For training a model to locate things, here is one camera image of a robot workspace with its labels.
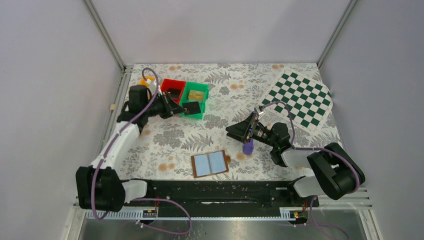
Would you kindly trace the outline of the green white checkered board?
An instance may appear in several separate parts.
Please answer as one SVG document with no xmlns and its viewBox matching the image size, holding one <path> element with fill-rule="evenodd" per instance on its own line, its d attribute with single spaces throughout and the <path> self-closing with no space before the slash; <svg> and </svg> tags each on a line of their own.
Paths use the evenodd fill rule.
<svg viewBox="0 0 424 240">
<path fill-rule="evenodd" d="M 284 70 L 281 77 L 264 91 L 258 103 L 267 105 L 277 101 L 287 105 L 293 124 L 311 135 L 321 132 L 333 108 L 326 85 L 291 68 Z"/>
</svg>

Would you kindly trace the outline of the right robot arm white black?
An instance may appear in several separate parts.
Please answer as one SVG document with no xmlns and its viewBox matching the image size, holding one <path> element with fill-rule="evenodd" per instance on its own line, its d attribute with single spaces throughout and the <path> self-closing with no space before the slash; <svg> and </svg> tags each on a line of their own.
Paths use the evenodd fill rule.
<svg viewBox="0 0 424 240">
<path fill-rule="evenodd" d="M 285 123 L 277 122 L 267 128 L 259 121 L 257 113 L 226 127 L 228 137 L 241 143 L 256 140 L 271 147 L 271 160 L 284 168 L 302 167 L 312 170 L 313 176 L 303 176 L 291 182 L 287 201 L 301 205 L 307 197 L 326 195 L 339 200 L 354 193 L 365 180 L 365 174 L 345 150 L 336 142 L 324 147 L 298 147 L 291 143 Z"/>
</svg>

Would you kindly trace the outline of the black credit card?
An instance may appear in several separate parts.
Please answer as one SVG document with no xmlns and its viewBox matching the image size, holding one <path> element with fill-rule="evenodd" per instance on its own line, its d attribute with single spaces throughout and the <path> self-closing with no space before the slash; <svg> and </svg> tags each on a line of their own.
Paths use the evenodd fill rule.
<svg viewBox="0 0 424 240">
<path fill-rule="evenodd" d="M 174 99 L 180 98 L 181 90 L 178 88 L 169 88 L 166 92 L 171 98 L 174 98 Z"/>
<path fill-rule="evenodd" d="M 201 113 L 200 103 L 198 101 L 190 101 L 182 103 L 182 107 L 185 109 L 184 115 L 195 115 Z"/>
</svg>

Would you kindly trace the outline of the floral table mat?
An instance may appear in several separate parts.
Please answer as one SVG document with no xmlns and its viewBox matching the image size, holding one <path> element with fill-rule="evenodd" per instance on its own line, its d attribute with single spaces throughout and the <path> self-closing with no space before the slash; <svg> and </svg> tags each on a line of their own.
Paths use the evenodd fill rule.
<svg viewBox="0 0 424 240">
<path fill-rule="evenodd" d="M 226 127 L 244 120 L 262 95 L 292 69 L 320 81 L 315 63 L 150 64 L 161 80 L 173 79 L 207 84 L 209 96 L 202 119 L 173 116 L 151 117 L 124 157 L 118 171 L 121 179 L 192 180 L 191 156 L 223 150 L 230 156 L 229 170 L 213 175 L 216 181 L 286 181 L 310 176 L 299 166 L 275 165 L 271 148 L 254 143 L 246 155 L 242 144 L 227 137 Z"/>
</svg>

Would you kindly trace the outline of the yellow plastic bin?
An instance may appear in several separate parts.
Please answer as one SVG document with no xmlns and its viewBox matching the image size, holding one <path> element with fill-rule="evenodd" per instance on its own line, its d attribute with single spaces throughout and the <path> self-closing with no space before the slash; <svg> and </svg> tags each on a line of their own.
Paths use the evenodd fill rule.
<svg viewBox="0 0 424 240">
<path fill-rule="evenodd" d="M 155 84 L 156 79 L 153 76 L 141 77 L 139 85 L 150 87 L 151 84 Z"/>
</svg>

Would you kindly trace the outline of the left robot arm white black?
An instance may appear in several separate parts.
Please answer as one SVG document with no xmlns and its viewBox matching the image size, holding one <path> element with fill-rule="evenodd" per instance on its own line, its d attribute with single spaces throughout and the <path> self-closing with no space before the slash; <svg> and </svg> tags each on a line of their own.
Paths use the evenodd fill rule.
<svg viewBox="0 0 424 240">
<path fill-rule="evenodd" d="M 145 180 L 121 180 L 118 172 L 150 117 L 167 119 L 184 112 L 184 107 L 159 88 L 152 93 L 144 85 L 130 87 L 113 135 L 89 166 L 76 171 L 79 206 L 92 211 L 119 212 L 125 203 L 135 199 L 144 206 L 152 204 L 155 192 Z"/>
</svg>

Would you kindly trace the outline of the red plastic bin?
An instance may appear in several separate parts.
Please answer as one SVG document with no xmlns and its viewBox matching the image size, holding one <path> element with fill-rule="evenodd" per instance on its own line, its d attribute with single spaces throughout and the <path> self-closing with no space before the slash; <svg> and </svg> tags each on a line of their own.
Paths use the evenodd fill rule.
<svg viewBox="0 0 424 240">
<path fill-rule="evenodd" d="M 186 81 L 164 78 L 160 89 L 162 93 L 167 93 L 177 104 L 180 103 L 186 86 Z"/>
</svg>

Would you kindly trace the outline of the brown leather card holder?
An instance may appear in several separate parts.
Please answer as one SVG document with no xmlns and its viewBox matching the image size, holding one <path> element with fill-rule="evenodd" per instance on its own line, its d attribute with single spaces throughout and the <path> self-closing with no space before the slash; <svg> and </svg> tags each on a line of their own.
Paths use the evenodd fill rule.
<svg viewBox="0 0 424 240">
<path fill-rule="evenodd" d="M 193 177 L 202 178 L 227 173 L 231 157 L 224 150 L 191 156 Z"/>
</svg>

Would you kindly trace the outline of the gold card in green bin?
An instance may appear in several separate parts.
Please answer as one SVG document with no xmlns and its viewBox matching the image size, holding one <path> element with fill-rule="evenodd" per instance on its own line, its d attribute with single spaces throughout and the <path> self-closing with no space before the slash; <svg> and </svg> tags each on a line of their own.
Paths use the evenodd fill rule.
<svg viewBox="0 0 424 240">
<path fill-rule="evenodd" d="M 205 97 L 205 92 L 204 91 L 190 90 L 188 92 L 187 99 L 189 101 L 191 101 L 191 102 L 196 101 L 196 102 L 201 103 L 201 102 L 203 102 L 204 97 Z"/>
</svg>

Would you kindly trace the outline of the green plastic bin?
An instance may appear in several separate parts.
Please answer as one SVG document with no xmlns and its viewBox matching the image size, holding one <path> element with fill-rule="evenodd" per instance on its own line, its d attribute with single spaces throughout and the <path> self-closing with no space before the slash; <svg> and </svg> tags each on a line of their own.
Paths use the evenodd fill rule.
<svg viewBox="0 0 424 240">
<path fill-rule="evenodd" d="M 209 97 L 209 85 L 187 81 L 180 98 L 180 105 L 187 111 L 180 116 L 201 120 Z"/>
</svg>

